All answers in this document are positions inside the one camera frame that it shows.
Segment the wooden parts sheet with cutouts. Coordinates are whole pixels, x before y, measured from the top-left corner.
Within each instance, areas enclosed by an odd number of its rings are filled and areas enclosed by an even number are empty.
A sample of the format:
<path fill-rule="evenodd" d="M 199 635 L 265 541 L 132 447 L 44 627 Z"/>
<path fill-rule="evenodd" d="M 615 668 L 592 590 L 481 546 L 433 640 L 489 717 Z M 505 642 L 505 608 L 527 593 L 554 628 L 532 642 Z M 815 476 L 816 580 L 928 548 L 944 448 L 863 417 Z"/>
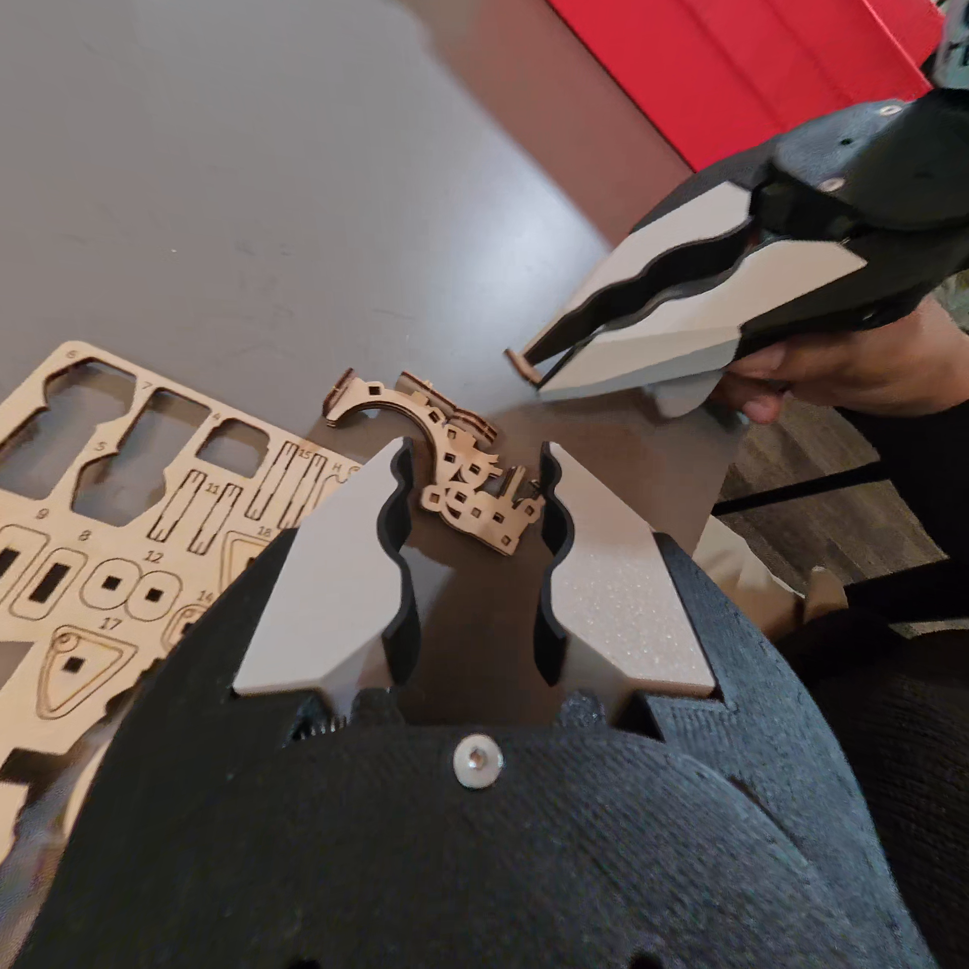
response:
<path fill-rule="evenodd" d="M 2 762 L 62 756 L 109 702 L 163 660 L 281 530 L 360 465 L 83 341 L 57 347 L 2 402 L 2 442 L 48 410 L 47 385 L 93 361 L 133 379 L 123 416 L 101 422 L 42 498 L 2 490 Z M 117 455 L 155 394 L 203 407 L 163 469 L 160 500 L 124 525 L 75 510 L 84 471 Z"/>

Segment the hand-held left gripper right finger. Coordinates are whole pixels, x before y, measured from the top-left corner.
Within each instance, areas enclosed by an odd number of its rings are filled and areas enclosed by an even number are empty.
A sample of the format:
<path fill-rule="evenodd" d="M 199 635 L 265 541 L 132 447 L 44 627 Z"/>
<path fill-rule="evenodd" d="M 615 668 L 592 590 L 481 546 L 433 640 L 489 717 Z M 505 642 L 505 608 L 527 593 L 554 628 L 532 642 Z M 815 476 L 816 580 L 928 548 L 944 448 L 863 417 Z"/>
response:
<path fill-rule="evenodd" d="M 639 692 L 712 698 L 715 677 L 648 522 L 551 441 L 540 490 L 551 562 L 534 659 L 545 682 L 591 693 L 610 720 Z"/>

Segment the person's right forearm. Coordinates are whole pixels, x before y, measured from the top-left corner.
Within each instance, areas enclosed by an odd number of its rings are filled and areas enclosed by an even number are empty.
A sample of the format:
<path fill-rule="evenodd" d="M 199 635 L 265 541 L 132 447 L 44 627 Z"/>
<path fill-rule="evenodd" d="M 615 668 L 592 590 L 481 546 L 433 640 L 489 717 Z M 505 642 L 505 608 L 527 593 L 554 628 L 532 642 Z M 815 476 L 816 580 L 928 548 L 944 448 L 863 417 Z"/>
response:
<path fill-rule="evenodd" d="M 949 558 L 968 561 L 968 403 L 919 417 L 839 408 L 875 449 L 888 479 Z"/>

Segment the red plastic bin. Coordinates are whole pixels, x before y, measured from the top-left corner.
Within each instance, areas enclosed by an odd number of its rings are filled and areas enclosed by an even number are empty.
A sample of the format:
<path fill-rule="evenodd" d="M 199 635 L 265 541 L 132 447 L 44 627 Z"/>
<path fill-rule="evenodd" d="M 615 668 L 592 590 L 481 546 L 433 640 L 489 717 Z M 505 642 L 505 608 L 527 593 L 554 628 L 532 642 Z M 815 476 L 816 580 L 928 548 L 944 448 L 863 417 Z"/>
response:
<path fill-rule="evenodd" d="M 912 101 L 931 1 L 551 1 L 695 171 L 859 103 Z"/>

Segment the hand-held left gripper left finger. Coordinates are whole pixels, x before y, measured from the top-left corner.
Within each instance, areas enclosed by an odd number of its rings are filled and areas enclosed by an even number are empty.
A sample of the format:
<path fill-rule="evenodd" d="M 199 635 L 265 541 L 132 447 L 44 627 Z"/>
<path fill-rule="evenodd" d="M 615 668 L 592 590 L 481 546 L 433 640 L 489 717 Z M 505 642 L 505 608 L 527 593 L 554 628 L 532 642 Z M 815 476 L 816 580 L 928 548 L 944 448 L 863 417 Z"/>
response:
<path fill-rule="evenodd" d="M 297 527 L 236 672 L 236 695 L 307 690 L 331 718 L 350 718 L 360 692 L 407 681 L 420 648 L 401 553 L 413 486 L 414 443 L 399 437 Z"/>

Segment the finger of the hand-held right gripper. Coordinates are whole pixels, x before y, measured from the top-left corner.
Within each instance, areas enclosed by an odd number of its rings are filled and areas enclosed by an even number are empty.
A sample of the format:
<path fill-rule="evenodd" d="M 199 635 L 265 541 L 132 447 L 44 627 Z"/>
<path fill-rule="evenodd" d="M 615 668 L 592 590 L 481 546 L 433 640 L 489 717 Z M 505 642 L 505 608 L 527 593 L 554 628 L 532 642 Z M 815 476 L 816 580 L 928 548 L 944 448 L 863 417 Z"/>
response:
<path fill-rule="evenodd" d="M 725 181 L 624 238 L 524 349 L 529 365 L 578 347 L 683 282 L 729 268 L 745 247 L 752 191 Z"/>
<path fill-rule="evenodd" d="M 833 241 L 772 241 L 712 288 L 669 298 L 629 325 L 596 333 L 537 393 L 542 400 L 571 400 L 721 370 L 748 321 L 865 266 L 863 257 Z"/>

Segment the person's right hand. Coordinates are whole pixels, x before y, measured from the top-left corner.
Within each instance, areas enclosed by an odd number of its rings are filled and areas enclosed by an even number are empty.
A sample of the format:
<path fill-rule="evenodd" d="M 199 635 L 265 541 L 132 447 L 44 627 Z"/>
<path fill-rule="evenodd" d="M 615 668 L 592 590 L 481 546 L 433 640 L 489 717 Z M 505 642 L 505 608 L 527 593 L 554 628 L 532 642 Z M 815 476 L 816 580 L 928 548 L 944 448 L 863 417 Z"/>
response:
<path fill-rule="evenodd" d="M 942 413 L 968 398 L 968 335 L 934 297 L 883 327 L 805 334 L 733 362 L 711 400 L 759 424 L 789 398 L 897 418 Z"/>

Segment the wooden model assembly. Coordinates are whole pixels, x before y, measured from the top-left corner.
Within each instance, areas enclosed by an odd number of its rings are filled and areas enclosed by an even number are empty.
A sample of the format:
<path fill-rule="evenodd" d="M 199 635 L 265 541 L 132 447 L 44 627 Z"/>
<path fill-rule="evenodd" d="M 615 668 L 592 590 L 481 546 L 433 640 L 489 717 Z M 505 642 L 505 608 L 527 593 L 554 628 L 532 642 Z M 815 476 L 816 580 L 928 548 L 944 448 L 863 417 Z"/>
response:
<path fill-rule="evenodd" d="M 428 442 L 432 474 L 421 491 L 421 507 L 493 551 L 514 554 L 545 501 L 526 466 L 504 469 L 491 453 L 497 428 L 407 371 L 387 387 L 347 369 L 325 398 L 322 416 L 335 427 L 350 415 L 377 409 L 406 417 Z"/>

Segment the grey desk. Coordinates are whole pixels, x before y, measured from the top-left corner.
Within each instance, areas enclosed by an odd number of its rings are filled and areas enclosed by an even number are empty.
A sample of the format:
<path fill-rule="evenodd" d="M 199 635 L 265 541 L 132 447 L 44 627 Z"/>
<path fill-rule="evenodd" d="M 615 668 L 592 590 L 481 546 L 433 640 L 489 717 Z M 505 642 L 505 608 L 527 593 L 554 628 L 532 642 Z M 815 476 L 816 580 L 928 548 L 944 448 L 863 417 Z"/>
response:
<path fill-rule="evenodd" d="M 356 461 L 348 367 L 559 444 L 693 551 L 732 458 L 642 393 L 544 406 L 505 359 L 689 176 L 543 2 L 2 2 L 2 394 L 83 341 Z M 124 525 L 204 419 L 159 393 L 75 510 Z"/>

